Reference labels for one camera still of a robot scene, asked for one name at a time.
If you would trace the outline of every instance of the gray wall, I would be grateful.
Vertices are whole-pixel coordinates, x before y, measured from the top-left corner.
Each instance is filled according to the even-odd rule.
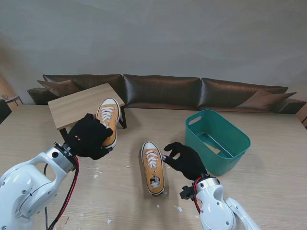
[[[1,0],[0,74],[32,103],[44,73],[307,83],[307,1]]]

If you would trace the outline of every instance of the sofa armrest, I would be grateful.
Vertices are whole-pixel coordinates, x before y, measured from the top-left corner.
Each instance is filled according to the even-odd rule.
[[[271,111],[277,114],[296,114],[306,102],[296,99],[287,99],[271,107]]]
[[[45,88],[34,88],[28,90],[29,95],[33,99],[35,104],[48,105],[49,101],[58,99],[59,97],[50,93]]]

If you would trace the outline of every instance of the light wooden tabletop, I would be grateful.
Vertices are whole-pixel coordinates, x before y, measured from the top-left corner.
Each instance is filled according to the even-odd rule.
[[[58,130],[76,123],[84,114],[96,114],[100,104],[107,98],[114,98],[119,106],[125,105],[109,83],[98,85],[48,102]]]
[[[179,196],[181,188],[191,181],[164,166],[165,192],[154,197],[147,191],[139,157],[145,141],[153,141],[163,154],[168,143],[184,143],[185,120],[195,112],[126,109],[128,127],[118,126],[115,149],[98,161],[79,158],[80,176],[57,229],[63,229],[69,217],[64,228],[67,230],[201,230],[193,202]],[[238,164],[218,178],[225,188],[224,198],[232,197],[241,203],[262,230],[306,230],[304,127],[294,115],[221,114],[251,139],[250,149]],[[55,141],[63,142],[48,106],[19,106],[0,125],[0,174],[35,157]],[[73,173],[48,206],[49,224],[59,211],[72,178]],[[36,230],[44,229],[43,211],[35,223]]]

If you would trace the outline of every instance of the white rubber toe cap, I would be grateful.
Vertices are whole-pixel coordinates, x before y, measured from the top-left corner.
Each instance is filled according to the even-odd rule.
[[[145,145],[144,145],[144,150],[147,150],[147,149],[156,149],[157,147],[156,147],[156,145],[154,145],[153,143],[151,143],[151,142],[147,142],[147,143],[145,143]]]
[[[116,101],[113,98],[105,99],[102,105],[104,104],[116,104]]]

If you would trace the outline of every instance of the teal plastic basket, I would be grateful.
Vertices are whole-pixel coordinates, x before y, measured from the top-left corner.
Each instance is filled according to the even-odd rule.
[[[246,150],[250,139],[213,110],[202,110],[186,120],[186,145],[198,152],[213,175],[231,170]]]

